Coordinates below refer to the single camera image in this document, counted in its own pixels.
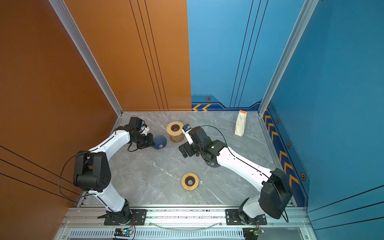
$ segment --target yellow arrow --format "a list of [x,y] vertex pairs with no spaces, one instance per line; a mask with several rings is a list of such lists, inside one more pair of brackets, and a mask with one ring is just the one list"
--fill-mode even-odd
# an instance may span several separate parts
[[194,108],[192,108],[193,110],[195,110],[196,112],[198,111],[196,108],[200,107],[201,104],[198,104],[196,105]]
[[204,111],[208,111],[208,110],[207,110],[207,107],[209,107],[209,106],[211,106],[211,104],[208,104],[207,106],[203,107],[203,110],[204,110]]
[[299,184],[299,181],[297,181],[297,179],[290,174],[289,175],[289,186],[292,187],[292,180],[294,180],[295,182],[297,182],[297,184]]
[[265,116],[265,125],[266,125],[266,119],[271,118],[271,116]]
[[271,126],[274,127],[272,123],[268,123],[268,132],[271,132]]
[[279,136],[279,135],[277,134],[277,132],[272,131],[272,142],[273,142],[273,136],[274,136],[274,135]]
[[289,167],[290,169],[293,170],[293,167],[290,164],[288,164],[287,162],[285,162],[284,163],[284,172],[285,172],[285,174],[287,174],[287,167]]
[[288,157],[288,156],[287,156],[287,154],[286,154],[285,152],[283,152],[283,151],[280,151],[280,162],[281,162],[281,156],[282,156],[282,155],[284,155],[284,156]]

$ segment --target marble surface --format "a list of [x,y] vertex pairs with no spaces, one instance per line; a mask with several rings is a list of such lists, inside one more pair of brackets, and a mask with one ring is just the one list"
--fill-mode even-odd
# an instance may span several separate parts
[[[234,134],[238,111],[178,111],[178,112],[125,112],[120,125],[128,124],[130,117],[145,120],[150,132],[167,138],[165,148],[152,147],[128,152],[128,144],[109,161],[112,184],[130,205],[147,204],[218,204],[239,206],[247,197],[258,191],[245,179],[225,167],[209,167],[201,157],[183,158],[178,147],[186,142],[173,143],[166,128],[172,121],[189,123],[191,127],[212,125],[217,127],[227,144],[237,153],[263,167],[275,169],[270,150],[261,129],[256,112],[247,114],[243,137]],[[211,127],[203,127],[214,141],[223,141],[220,133]],[[192,172],[199,178],[193,191],[181,186],[184,174]],[[83,204],[99,204],[93,196]]]

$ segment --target blue basket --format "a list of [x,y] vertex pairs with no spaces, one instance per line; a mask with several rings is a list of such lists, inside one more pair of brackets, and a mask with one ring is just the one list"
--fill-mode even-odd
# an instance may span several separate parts
[[154,149],[162,149],[167,145],[167,139],[163,135],[154,137],[153,142],[155,143]]

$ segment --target blue wall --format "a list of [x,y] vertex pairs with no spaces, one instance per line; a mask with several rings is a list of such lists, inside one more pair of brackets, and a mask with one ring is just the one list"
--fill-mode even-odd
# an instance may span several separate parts
[[272,98],[310,178],[320,240],[369,238],[383,224],[383,12],[378,0],[319,1]]
[[214,96],[227,108],[261,101],[303,3],[188,0],[192,101]]

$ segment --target blue decorative border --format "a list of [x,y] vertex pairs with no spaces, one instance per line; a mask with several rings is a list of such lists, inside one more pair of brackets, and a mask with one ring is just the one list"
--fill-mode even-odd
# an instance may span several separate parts
[[227,108],[213,95],[192,95],[192,111],[257,111],[261,101],[248,108]]
[[[297,206],[307,207],[310,179],[272,102],[265,111],[263,120],[272,139],[277,156],[280,159],[281,166],[287,177],[289,177]],[[305,174],[305,181],[301,179],[301,173]]]

